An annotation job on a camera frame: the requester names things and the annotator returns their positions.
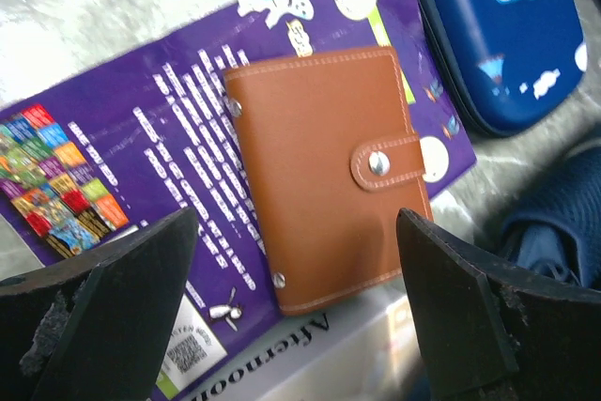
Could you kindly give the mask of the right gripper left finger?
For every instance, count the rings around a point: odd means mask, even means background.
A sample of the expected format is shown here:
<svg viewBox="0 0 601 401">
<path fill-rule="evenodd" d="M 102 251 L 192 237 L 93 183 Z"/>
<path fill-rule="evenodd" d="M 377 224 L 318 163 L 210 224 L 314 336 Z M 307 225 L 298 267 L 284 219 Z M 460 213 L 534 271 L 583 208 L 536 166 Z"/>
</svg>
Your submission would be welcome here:
<svg viewBox="0 0 601 401">
<path fill-rule="evenodd" d="M 197 242 L 183 208 L 1 283 L 4 400 L 147 400 Z"/>
</svg>

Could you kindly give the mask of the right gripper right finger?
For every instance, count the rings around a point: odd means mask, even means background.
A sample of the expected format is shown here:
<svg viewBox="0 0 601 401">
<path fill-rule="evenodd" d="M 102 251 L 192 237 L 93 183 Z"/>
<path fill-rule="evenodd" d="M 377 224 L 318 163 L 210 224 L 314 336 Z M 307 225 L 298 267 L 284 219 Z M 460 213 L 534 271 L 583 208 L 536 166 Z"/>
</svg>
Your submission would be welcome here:
<svg viewBox="0 0 601 401">
<path fill-rule="evenodd" d="M 396 227 L 433 399 L 599 399 L 599 292 L 517 267 L 408 208 Z"/>
</svg>

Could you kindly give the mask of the navy blue student backpack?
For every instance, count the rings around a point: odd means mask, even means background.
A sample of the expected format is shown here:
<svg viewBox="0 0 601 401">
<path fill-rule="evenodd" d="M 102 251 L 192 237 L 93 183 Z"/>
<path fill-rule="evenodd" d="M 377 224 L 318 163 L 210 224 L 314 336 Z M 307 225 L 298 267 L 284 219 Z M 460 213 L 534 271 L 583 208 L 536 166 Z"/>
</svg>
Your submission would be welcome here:
<svg viewBox="0 0 601 401">
<path fill-rule="evenodd" d="M 600 139 L 578 143 L 503 225 L 500 256 L 534 273 L 600 289 Z"/>
</svg>

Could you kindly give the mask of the brown leather wallet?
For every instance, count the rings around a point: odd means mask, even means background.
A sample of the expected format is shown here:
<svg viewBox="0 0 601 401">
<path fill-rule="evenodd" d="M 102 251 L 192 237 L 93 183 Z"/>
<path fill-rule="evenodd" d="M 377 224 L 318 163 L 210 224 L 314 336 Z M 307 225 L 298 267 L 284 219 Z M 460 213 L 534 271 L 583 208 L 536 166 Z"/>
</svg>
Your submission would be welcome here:
<svg viewBox="0 0 601 401">
<path fill-rule="evenodd" d="M 431 208 L 395 49 L 264 60 L 223 81 L 280 311 L 397 277 L 397 214 Z"/>
</svg>

